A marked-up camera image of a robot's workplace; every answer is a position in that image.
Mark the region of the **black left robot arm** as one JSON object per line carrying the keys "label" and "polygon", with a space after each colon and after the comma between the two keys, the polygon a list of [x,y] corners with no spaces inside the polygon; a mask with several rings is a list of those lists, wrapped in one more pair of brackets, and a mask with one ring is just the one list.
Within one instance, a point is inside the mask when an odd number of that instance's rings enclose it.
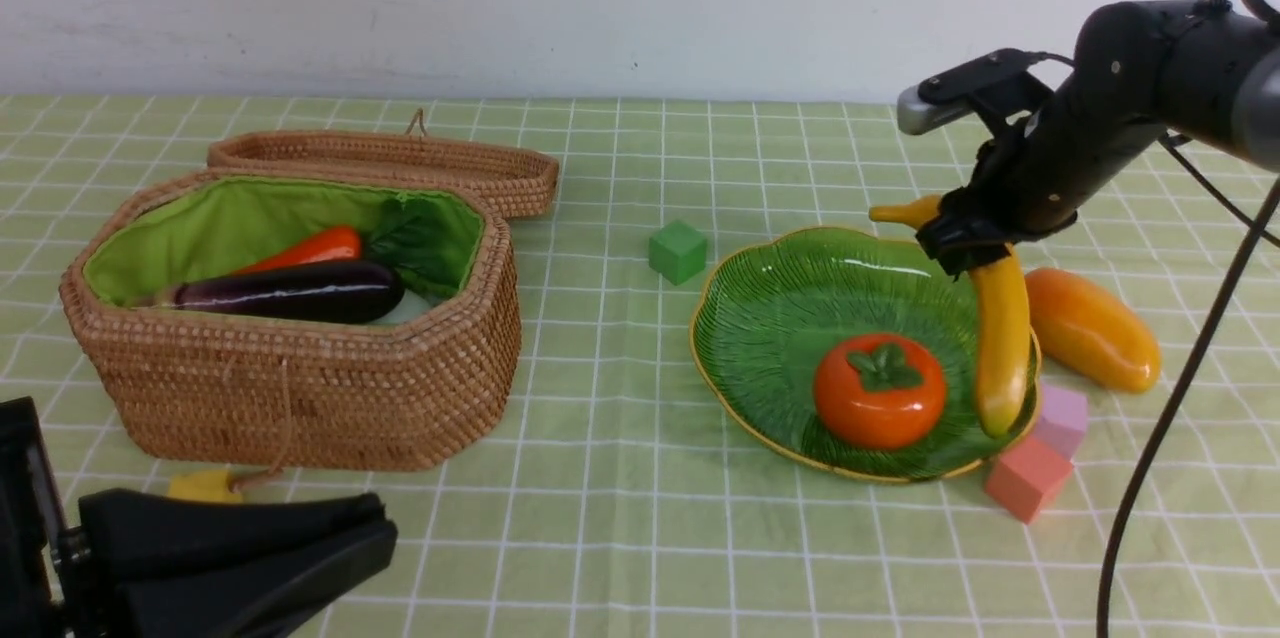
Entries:
{"label": "black left robot arm", "polygon": [[111,488],[65,523],[32,398],[1,406],[5,637],[287,637],[390,565],[374,493],[210,503]]}

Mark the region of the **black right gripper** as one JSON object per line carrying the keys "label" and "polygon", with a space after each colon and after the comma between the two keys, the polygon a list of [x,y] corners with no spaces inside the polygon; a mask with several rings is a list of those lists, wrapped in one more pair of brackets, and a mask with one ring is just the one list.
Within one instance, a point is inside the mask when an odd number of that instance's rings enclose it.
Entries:
{"label": "black right gripper", "polygon": [[1033,113],[1009,122],[983,143],[970,179],[943,196],[940,214],[916,229],[916,242],[946,275],[995,265],[1007,243],[1036,242],[1078,220],[1073,163],[1082,155],[1082,119]]}

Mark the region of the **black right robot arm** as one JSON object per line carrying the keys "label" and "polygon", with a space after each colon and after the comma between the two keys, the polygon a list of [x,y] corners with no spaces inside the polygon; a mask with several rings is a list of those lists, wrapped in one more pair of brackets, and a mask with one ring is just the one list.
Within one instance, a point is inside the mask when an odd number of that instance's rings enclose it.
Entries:
{"label": "black right robot arm", "polygon": [[991,133],[970,179],[916,231],[950,275],[1073,225],[1084,202],[1170,129],[1277,170],[1279,44],[1263,20],[1204,1],[1115,3],[1088,17],[1057,88],[1030,73],[1042,59],[1000,49],[899,97],[906,135],[970,114]]}

